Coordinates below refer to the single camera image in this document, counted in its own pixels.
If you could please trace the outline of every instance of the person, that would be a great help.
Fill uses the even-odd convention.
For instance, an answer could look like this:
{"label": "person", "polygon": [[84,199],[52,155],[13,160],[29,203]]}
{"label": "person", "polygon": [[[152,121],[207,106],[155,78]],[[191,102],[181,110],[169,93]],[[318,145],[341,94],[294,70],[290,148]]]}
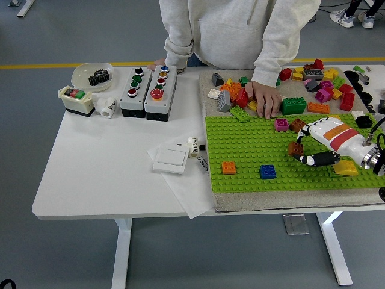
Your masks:
{"label": "person", "polygon": [[[339,25],[345,28],[351,28],[354,26],[354,13],[357,11],[362,0],[351,0],[350,5],[347,9],[339,11],[333,11],[330,13],[330,19],[337,22]],[[380,9],[385,0],[375,0],[373,6],[358,15],[359,21],[362,23],[363,28],[373,28],[374,26],[374,14]]]}
{"label": "person", "polygon": [[246,85],[258,115],[275,117],[282,97],[276,82],[282,66],[295,58],[300,31],[321,0],[159,0],[168,37],[167,56],[149,66],[184,71],[189,57],[216,69],[253,69]]}

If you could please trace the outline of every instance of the white hoodie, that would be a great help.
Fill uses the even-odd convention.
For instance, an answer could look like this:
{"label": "white hoodie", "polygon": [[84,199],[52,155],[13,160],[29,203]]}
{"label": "white hoodie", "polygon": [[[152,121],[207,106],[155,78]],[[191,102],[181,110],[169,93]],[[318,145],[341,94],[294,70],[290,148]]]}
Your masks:
{"label": "white hoodie", "polygon": [[166,65],[178,69],[194,52],[208,66],[254,69],[252,81],[276,86],[295,58],[300,30],[321,0],[159,0]]}

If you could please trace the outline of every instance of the red stripe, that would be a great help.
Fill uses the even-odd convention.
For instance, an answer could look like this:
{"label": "red stripe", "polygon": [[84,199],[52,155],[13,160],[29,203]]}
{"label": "red stripe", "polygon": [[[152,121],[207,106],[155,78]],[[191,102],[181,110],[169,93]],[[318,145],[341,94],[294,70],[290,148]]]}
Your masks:
{"label": "red stripe", "polygon": [[354,129],[348,129],[347,131],[343,132],[339,136],[337,136],[330,144],[330,146],[335,150],[338,151],[339,147],[342,146],[343,143],[345,143],[347,140],[351,139],[355,135],[359,134]]}

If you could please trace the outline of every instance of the yellow floor line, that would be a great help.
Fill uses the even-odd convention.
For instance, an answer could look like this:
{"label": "yellow floor line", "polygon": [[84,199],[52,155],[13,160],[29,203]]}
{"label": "yellow floor line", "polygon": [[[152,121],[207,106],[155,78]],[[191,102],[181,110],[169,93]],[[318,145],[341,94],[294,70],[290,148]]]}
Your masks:
{"label": "yellow floor line", "polygon": [[[355,57],[355,58],[320,58],[322,62],[377,62],[385,61],[385,57]],[[292,63],[313,63],[314,58],[296,58]],[[147,66],[151,61],[145,62],[110,62],[112,66]],[[42,69],[42,68],[73,68],[83,63],[57,63],[57,64],[20,64],[20,65],[0,65],[1,69]]]}

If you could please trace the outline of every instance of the white bowl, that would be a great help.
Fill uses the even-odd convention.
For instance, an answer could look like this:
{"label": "white bowl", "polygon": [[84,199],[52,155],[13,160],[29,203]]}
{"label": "white bowl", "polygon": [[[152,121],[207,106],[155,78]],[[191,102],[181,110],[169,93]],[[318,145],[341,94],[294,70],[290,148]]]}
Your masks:
{"label": "white bowl", "polygon": [[[93,76],[95,71],[99,69],[108,71],[109,80],[92,86],[88,78]],[[111,86],[113,74],[114,68],[109,63],[85,63],[75,68],[72,74],[71,83],[74,88],[81,89],[84,92],[101,92]]]}

